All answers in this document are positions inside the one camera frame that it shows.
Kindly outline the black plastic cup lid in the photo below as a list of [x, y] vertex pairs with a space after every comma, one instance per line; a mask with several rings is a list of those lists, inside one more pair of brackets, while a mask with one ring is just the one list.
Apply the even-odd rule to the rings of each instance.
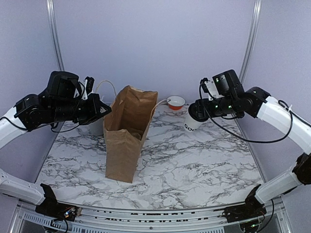
[[205, 122], [208, 120], [208, 117], [203, 114], [203, 112], [200, 112], [197, 110], [197, 104], [192, 103], [188, 108], [188, 114], [190, 117], [198, 122]]

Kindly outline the brown paper bag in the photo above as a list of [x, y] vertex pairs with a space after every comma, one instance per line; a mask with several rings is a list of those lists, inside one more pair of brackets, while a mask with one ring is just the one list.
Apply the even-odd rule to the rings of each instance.
[[[133, 182], [157, 101], [158, 92], [143, 91], [130, 85], [116, 95], [111, 104], [112, 112], [103, 119], [107, 178]], [[137, 140], [131, 132], [142, 132], [142, 140]]]

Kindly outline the white paper cup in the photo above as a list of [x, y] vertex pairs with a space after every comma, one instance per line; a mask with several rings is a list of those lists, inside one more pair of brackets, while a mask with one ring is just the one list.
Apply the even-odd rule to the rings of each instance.
[[191, 115], [187, 114], [185, 121], [184, 121], [184, 129], [187, 132], [194, 132], [196, 131], [203, 122], [195, 120]]

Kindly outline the brown cardboard cup carrier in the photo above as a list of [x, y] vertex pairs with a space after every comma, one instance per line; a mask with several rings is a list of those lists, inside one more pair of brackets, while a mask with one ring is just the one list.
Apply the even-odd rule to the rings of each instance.
[[135, 137], [137, 140], [141, 141], [143, 133], [142, 132], [131, 132], [131, 135]]

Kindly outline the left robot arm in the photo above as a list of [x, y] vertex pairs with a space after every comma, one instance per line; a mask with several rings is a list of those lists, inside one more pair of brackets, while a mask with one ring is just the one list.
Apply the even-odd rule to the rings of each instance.
[[[4, 147], [19, 136], [33, 130], [71, 121], [88, 125], [111, 113], [111, 107], [101, 101], [92, 88], [94, 79], [79, 81], [76, 74], [53, 71], [47, 87], [38, 95], [29, 94], [16, 102], [0, 119], [0, 146]], [[81, 209], [57, 201], [47, 184], [35, 184], [0, 172], [0, 192], [33, 203], [37, 213], [65, 222], [74, 221]]]

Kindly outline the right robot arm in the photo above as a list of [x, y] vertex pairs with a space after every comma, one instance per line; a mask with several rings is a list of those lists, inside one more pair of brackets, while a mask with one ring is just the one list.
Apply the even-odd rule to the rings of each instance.
[[303, 151], [294, 166], [253, 188], [244, 204], [225, 208], [223, 216], [227, 222], [264, 216], [267, 213], [265, 203], [302, 184], [311, 183], [311, 125], [284, 101], [275, 99], [259, 87], [245, 91], [232, 69], [213, 76], [211, 81], [203, 78], [199, 92], [207, 93], [208, 97], [200, 98], [189, 106], [184, 122], [186, 131], [193, 132], [216, 117], [233, 115], [234, 118], [243, 118], [248, 114], [278, 129], [284, 134], [283, 139], [290, 138]]

